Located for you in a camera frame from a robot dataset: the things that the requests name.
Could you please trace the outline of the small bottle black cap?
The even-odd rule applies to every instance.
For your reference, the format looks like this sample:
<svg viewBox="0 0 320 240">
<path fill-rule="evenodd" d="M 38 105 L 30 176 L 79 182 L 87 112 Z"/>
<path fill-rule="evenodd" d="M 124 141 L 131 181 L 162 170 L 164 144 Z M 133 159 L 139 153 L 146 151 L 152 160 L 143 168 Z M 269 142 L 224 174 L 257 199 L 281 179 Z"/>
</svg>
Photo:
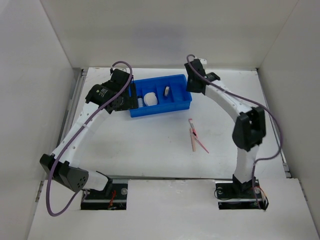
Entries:
<svg viewBox="0 0 320 240">
<path fill-rule="evenodd" d="M 144 105 L 144 100 L 143 100 L 143 98 L 142 97 L 139 97 L 138 99 L 137 99 L 137 103 L 138 103 L 138 107 L 139 108 L 143 108 L 145 105 Z"/>
</svg>

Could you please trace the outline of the round beige powder puff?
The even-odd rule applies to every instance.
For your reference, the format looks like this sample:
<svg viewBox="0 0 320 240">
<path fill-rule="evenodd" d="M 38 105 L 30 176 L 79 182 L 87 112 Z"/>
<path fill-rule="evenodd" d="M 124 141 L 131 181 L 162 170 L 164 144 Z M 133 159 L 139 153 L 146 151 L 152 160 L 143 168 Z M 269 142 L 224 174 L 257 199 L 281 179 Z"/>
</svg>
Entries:
<svg viewBox="0 0 320 240">
<path fill-rule="evenodd" d="M 146 93 L 143 97 L 143 101 L 147 107 L 156 106 L 158 104 L 158 98 L 154 92 Z"/>
</svg>

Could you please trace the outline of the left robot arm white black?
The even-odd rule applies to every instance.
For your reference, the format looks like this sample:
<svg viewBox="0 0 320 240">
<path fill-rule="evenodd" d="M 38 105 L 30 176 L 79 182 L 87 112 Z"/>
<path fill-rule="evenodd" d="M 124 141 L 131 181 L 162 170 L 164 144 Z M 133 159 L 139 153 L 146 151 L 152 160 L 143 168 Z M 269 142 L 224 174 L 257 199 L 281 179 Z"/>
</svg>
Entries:
<svg viewBox="0 0 320 240">
<path fill-rule="evenodd" d="M 127 110 L 132 104 L 129 86 L 133 75 L 120 69 L 111 71 L 105 83 L 95 84 L 87 96 L 78 119 L 51 154 L 44 154 L 40 164 L 50 180 L 74 193 L 89 189 L 100 198 L 111 195 L 112 186 L 106 175 L 80 168 L 85 146 L 112 111 Z"/>
</svg>

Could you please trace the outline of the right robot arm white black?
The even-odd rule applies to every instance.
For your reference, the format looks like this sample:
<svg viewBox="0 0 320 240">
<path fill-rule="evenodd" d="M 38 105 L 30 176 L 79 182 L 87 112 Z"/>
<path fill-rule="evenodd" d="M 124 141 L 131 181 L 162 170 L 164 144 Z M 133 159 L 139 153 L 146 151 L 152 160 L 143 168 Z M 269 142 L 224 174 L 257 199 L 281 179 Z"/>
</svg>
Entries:
<svg viewBox="0 0 320 240">
<path fill-rule="evenodd" d="M 259 145 L 266 136 L 264 109 L 252 107 L 232 93 L 215 73 L 206 73 L 198 58 L 184 64 L 187 71 L 187 88 L 191 93 L 202 93 L 217 103 L 234 121 L 232 140 L 237 147 L 236 168 L 232 183 L 218 186 L 225 199 L 252 198 L 252 173 Z"/>
</svg>

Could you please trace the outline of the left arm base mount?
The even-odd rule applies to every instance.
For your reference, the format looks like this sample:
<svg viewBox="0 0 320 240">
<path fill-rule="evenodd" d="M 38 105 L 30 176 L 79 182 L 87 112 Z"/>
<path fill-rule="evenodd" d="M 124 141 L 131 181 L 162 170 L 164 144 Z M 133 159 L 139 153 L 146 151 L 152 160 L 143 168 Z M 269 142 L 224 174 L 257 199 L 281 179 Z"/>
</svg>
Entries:
<svg viewBox="0 0 320 240">
<path fill-rule="evenodd" d="M 129 180 L 110 179 L 103 191 L 83 190 L 80 209 L 83 211 L 124 211 L 127 209 Z"/>
</svg>

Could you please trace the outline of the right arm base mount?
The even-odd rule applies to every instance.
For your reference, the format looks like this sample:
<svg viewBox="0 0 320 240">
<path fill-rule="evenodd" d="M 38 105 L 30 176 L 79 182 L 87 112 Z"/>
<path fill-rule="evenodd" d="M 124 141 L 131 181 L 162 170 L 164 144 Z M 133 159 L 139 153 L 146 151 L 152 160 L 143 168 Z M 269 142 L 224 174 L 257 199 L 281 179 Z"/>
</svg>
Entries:
<svg viewBox="0 0 320 240">
<path fill-rule="evenodd" d="M 255 179 L 240 183 L 232 181 L 217 181 L 215 183 L 214 196 L 217 199 L 219 210 L 267 210 L 269 207 L 268 197 Z"/>
</svg>

